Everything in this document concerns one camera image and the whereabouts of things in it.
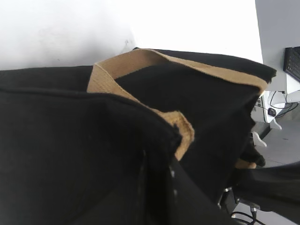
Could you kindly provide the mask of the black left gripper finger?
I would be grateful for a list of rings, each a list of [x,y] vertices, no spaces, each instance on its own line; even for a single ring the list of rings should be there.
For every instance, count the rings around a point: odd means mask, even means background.
[[[234,192],[261,209],[299,212],[300,163],[239,170]]]

